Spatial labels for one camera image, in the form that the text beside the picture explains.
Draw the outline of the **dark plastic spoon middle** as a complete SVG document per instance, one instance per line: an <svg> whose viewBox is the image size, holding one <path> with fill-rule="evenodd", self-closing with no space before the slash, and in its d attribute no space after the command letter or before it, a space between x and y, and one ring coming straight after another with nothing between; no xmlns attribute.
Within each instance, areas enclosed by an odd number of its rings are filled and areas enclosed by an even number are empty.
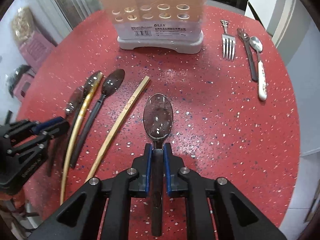
<svg viewBox="0 0 320 240"><path fill-rule="evenodd" d="M76 143L75 150L72 153L71 160L70 160L70 167L75 168L76 163L78 161L79 155L82 151L83 145L87 139L87 136L89 134L89 131L93 125L93 122L95 121L100 109L103 106L103 103L106 98L114 94L121 84L123 83L125 77L125 70L123 69L116 69L114 72L109 74L101 87L101 95L99 100L95 103L85 125L84 128L80 134L80 138L78 142Z"/></svg>

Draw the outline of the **bag of nuts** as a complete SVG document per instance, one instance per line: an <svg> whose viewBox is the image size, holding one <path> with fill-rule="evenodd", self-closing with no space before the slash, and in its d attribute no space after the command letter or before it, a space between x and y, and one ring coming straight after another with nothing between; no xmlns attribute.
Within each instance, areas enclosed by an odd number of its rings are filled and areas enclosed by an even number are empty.
<svg viewBox="0 0 320 240"><path fill-rule="evenodd" d="M35 24L29 7L18 8L17 13L11 21L11 30L18 47L31 38L35 31Z"/></svg>

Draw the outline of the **small dark spoon right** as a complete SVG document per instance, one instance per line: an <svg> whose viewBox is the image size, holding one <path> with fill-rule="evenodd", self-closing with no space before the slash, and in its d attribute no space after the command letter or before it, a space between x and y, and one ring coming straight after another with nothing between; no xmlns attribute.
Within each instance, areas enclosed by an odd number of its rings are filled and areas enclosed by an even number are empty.
<svg viewBox="0 0 320 240"><path fill-rule="evenodd" d="M253 61L253 55L252 55L252 52L250 49L249 35L242 28L238 28L237 33L238 33L238 36L242 39L244 46L245 46L245 50L246 50L248 62L249 62L249 68L250 68L250 72L251 72L251 78L254 82L257 82L258 81L258 74L257 74L255 64Z"/></svg>

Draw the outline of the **large translucent dark spoon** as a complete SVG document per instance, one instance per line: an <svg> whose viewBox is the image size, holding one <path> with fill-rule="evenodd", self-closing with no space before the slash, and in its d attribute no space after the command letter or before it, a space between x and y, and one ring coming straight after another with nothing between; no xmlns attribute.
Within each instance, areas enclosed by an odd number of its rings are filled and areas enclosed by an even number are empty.
<svg viewBox="0 0 320 240"><path fill-rule="evenodd" d="M144 107L143 124L153 143L151 156L151 233L162 235L163 210L163 143L171 132L173 110L169 99L157 93L152 95Z"/></svg>

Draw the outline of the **tan cutlery holder white base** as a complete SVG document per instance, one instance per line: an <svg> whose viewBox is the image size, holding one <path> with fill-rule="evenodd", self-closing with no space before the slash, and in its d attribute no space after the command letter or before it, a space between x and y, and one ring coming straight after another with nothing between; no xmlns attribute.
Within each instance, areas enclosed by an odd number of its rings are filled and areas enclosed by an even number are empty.
<svg viewBox="0 0 320 240"><path fill-rule="evenodd" d="M197 54L207 0L100 0L121 49L156 47Z"/></svg>

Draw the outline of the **dark plastic spoon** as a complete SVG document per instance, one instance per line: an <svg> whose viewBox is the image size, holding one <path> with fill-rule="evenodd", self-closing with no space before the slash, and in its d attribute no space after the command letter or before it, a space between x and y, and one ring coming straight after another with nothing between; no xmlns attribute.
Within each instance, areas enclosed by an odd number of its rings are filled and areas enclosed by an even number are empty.
<svg viewBox="0 0 320 240"><path fill-rule="evenodd" d="M74 118L75 111L78 108L80 101L82 100L82 96L83 96L83 87L82 86L77 87L72 93L71 97L69 98L66 104L64 119L69 123L69 126L71 126L71 120ZM52 175L54 161L57 158L57 156L62 155L62 161L64 161L64 158L66 155L66 148L67 148L66 144L67 144L68 136L69 136L69 130L67 130L65 134L59 136L57 139L54 140L53 148L49 155L48 164L47 164L46 175L48 177L51 177Z"/></svg>
<svg viewBox="0 0 320 240"><path fill-rule="evenodd" d="M76 143L75 150L72 153L71 160L70 160L70 167L75 168L76 163L78 161L79 155L82 151L83 145L87 139L87 136L89 134L89 131L93 125L93 122L95 121L100 109L103 106L103 103L106 98L114 94L121 84L123 83L125 77L125 70L123 69L116 69L114 72L109 74L101 87L101 95L99 100L95 103L85 125L84 128L80 134L80 138L78 142Z"/></svg>
<svg viewBox="0 0 320 240"><path fill-rule="evenodd" d="M62 156L62 165L61 167L63 167L64 163L65 163L65 158L66 158L66 153L67 153L67 148L68 148L68 144L69 144L69 141L71 139L71 135L72 135L72 131L73 131L73 128L75 126L75 123L76 123L76 119L80 113L80 109L81 109L81 106L82 104L84 103L84 100L87 96L87 94L90 92L91 88L93 87L93 83L95 82L95 80L97 79L98 75L99 75L100 71L97 71L95 73L93 73L86 81L85 85L84 85L84 88L83 88L83 92L82 92L82 96L80 97L80 103L78 104L78 106L76 107L76 110L75 110L75 114L74 114L74 118L72 120L72 124L71 124L71 127L68 131L68 135L67 135L67 139L64 140L64 143L63 143L63 148L62 148L62 153L63 153L63 156Z"/></svg>

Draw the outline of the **pink plastic stool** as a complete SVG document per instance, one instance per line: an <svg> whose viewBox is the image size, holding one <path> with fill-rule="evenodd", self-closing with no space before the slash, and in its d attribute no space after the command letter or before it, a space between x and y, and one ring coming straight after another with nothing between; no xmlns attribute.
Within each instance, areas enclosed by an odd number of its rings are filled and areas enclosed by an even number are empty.
<svg viewBox="0 0 320 240"><path fill-rule="evenodd" d="M31 37L20 46L19 51L30 66L30 69L22 74L13 90L14 96L20 102L25 98L35 75L54 48L55 46L38 31L33 32Z"/></svg>

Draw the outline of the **silver fork on table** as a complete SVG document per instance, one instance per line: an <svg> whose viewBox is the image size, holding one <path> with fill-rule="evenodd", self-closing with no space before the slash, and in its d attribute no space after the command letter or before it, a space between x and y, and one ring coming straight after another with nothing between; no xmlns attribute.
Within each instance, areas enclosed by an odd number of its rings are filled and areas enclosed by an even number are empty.
<svg viewBox="0 0 320 240"><path fill-rule="evenodd" d="M236 40L234 36L229 35L227 33L228 21L220 20L220 22L223 26L223 31L224 31L224 33L222 34L223 58L229 61L233 61L234 54L235 54Z"/></svg>

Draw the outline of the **dark plastic spoon leftmost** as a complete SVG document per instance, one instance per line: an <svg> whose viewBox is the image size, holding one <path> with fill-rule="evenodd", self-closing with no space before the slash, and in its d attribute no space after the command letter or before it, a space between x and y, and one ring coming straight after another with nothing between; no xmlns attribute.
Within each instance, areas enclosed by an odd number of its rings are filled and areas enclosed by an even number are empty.
<svg viewBox="0 0 320 240"><path fill-rule="evenodd" d="M82 96L83 96L83 87L82 86L77 87L72 93L71 97L69 98L66 104L64 119L69 123L69 126L71 126L71 120L74 118L75 111L78 108L80 101L82 100ZM49 155L48 164L47 164L46 175L48 177L51 177L52 175L54 161L57 158L57 156L62 155L62 161L64 161L64 158L66 155L66 148L67 148L66 144L67 144L68 136L69 136L69 130L67 130L65 134L59 136L57 139L54 140L53 148Z"/></svg>

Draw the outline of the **black plastic bag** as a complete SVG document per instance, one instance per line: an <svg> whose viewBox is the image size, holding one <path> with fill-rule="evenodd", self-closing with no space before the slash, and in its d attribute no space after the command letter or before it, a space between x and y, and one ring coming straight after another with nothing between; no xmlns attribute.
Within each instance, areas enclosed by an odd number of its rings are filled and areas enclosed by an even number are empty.
<svg viewBox="0 0 320 240"><path fill-rule="evenodd" d="M9 76L6 76L6 85L10 96L14 97L14 89L16 88L18 82L22 78L23 74L27 73L31 69L31 66L22 64L14 70Z"/></svg>

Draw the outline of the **square wooden chopstick on table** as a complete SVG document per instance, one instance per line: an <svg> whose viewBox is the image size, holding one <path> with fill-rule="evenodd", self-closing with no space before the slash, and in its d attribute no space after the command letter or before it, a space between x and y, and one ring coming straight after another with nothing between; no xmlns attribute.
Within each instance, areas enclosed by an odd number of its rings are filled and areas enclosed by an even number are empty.
<svg viewBox="0 0 320 240"><path fill-rule="evenodd" d="M121 111L121 113L118 116L116 122L114 123L113 127L111 128L110 132L108 133L105 141L103 142L100 150L98 151L98 155L97 155L97 157L96 157L96 159L95 159L95 161L94 161L94 163L93 163L93 165L92 165L92 167L91 167L91 169L90 169L90 171L89 171L89 173L88 173L88 175L86 177L85 182L90 180L95 175L95 173L96 173L101 161L104 158L104 155L105 155L106 151L108 150L112 140L116 136L116 133L119 131L121 125L125 121L125 118L127 117L129 112L131 111L131 108L133 107L133 105L135 104L137 99L139 98L140 94L143 92L145 87L148 85L149 81L150 81L150 77L149 76L144 77L144 79L141 81L141 83L139 84L137 89L134 91L134 93L132 94L132 96L130 97L128 102L126 103L125 107Z"/></svg>

